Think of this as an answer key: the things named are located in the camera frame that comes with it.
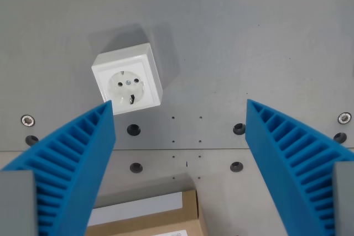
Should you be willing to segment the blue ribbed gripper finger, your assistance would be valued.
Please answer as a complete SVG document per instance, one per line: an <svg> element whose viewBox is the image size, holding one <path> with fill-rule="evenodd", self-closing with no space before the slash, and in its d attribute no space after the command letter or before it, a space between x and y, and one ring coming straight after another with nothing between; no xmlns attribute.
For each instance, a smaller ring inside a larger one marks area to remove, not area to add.
<svg viewBox="0 0 354 236"><path fill-rule="evenodd" d="M112 102L40 140L3 170L30 170L39 235L84 235L116 142Z"/></svg>
<svg viewBox="0 0 354 236"><path fill-rule="evenodd" d="M245 139L288 235L335 235L332 171L353 152L248 99Z"/></svg>

